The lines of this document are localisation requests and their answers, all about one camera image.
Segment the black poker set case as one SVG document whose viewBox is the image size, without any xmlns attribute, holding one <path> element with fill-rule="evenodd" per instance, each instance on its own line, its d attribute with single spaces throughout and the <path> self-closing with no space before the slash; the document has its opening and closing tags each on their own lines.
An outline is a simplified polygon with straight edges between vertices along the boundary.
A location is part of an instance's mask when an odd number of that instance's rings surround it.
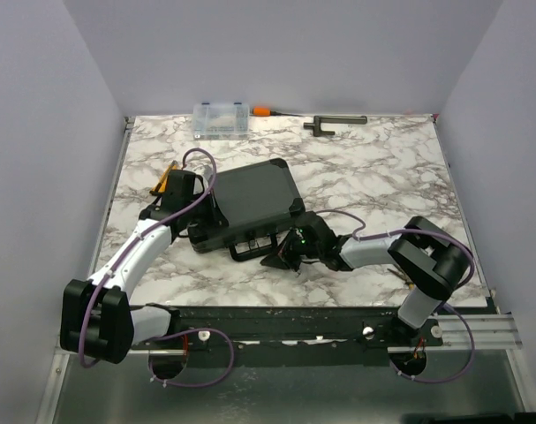
<svg viewBox="0 0 536 424">
<path fill-rule="evenodd" d="M 204 242 L 190 242 L 198 254 L 227 248 L 237 262 L 266 256 L 278 246 L 277 235 L 306 212 L 282 158 L 220 172 L 213 191 L 229 226 Z"/>
</svg>

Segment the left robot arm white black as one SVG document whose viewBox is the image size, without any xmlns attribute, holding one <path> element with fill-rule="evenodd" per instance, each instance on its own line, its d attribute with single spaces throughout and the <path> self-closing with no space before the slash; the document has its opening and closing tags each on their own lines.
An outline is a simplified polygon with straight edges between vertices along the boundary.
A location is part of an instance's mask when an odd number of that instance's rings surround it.
<svg viewBox="0 0 536 424">
<path fill-rule="evenodd" d="M 211 182 L 186 170 L 172 171 L 161 197 L 144 208 L 132 235 L 86 280 L 64 288 L 59 343 L 76 352 L 84 367 L 121 362 L 133 345 L 153 340 L 174 347 L 181 336 L 175 307 L 130 298 L 150 265 L 190 222 L 215 209 Z"/>
</svg>

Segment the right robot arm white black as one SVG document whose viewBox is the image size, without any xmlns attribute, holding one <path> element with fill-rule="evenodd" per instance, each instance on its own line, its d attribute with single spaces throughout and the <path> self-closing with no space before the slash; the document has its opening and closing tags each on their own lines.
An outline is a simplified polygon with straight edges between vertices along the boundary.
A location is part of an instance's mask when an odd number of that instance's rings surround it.
<svg viewBox="0 0 536 424">
<path fill-rule="evenodd" d="M 298 271 L 305 259 L 336 272 L 398 266 L 414 285 L 390 327 L 393 339 L 403 346 L 421 339 L 429 316 L 475 272 L 471 250 L 423 216 L 414 216 L 401 229 L 360 237 L 337 235 L 322 217 L 306 212 L 260 264 Z"/>
</svg>

